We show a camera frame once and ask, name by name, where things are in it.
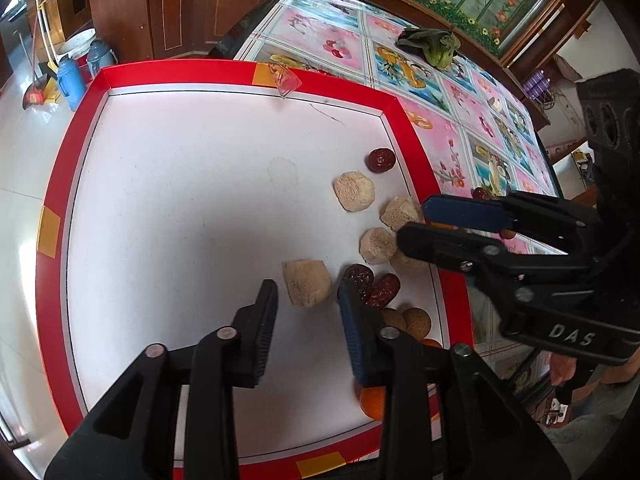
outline grey cloth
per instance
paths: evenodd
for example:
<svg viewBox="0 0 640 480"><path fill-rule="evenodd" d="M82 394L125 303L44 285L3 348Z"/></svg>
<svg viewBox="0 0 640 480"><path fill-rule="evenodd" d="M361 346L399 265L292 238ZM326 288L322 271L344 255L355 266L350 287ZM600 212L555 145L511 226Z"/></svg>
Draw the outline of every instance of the grey cloth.
<svg viewBox="0 0 640 480"><path fill-rule="evenodd" d="M625 384L599 384L591 394L590 413L556 430L542 428L574 479L587 470L616 432L638 387L640 373Z"/></svg>

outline blue thermos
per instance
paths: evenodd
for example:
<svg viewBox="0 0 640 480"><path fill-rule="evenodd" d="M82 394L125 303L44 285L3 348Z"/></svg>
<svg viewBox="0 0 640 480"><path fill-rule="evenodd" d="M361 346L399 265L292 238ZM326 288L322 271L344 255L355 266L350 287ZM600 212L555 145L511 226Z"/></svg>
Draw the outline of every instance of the blue thermos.
<svg viewBox="0 0 640 480"><path fill-rule="evenodd" d="M118 62L118 58L103 40L97 38L91 42L89 53L86 55L86 62L89 65L91 77L95 77L101 68L115 65Z"/></svg>
<svg viewBox="0 0 640 480"><path fill-rule="evenodd" d="M66 97L69 108L76 111L86 91L86 85L82 79L78 63L75 59L69 59L69 56L64 56L60 60L60 65L58 66L58 89Z"/></svg>

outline red transparent wrapper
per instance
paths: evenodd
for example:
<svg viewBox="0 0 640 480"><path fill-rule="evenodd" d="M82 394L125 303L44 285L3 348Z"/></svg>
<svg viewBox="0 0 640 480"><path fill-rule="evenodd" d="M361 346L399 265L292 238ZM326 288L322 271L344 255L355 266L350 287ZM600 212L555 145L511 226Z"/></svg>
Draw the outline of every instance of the red transparent wrapper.
<svg viewBox="0 0 640 480"><path fill-rule="evenodd" d="M269 63L269 72L273 76L273 81L276 83L276 88L280 93L280 97L286 97L289 92L293 92L300 85L302 81L291 70L283 65L275 63Z"/></svg>

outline white bucket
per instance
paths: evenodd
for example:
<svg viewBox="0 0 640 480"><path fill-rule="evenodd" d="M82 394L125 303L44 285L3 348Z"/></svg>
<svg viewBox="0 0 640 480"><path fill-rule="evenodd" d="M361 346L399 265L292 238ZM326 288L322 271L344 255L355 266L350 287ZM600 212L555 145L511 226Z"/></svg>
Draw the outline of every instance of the white bucket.
<svg viewBox="0 0 640 480"><path fill-rule="evenodd" d="M95 40L94 28L78 32L62 44L58 57L69 56L71 59L78 59L89 52L93 40Z"/></svg>

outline white tile floor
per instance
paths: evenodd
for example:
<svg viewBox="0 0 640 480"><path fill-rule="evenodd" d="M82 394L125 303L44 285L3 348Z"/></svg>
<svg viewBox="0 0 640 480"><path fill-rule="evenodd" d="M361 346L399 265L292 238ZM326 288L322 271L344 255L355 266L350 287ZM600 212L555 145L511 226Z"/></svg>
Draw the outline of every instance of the white tile floor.
<svg viewBox="0 0 640 480"><path fill-rule="evenodd" d="M64 100L22 110L30 82L25 60L0 95L0 410L15 432L31 440L17 454L41 478L66 434L49 394L34 325L36 233L72 112Z"/></svg>

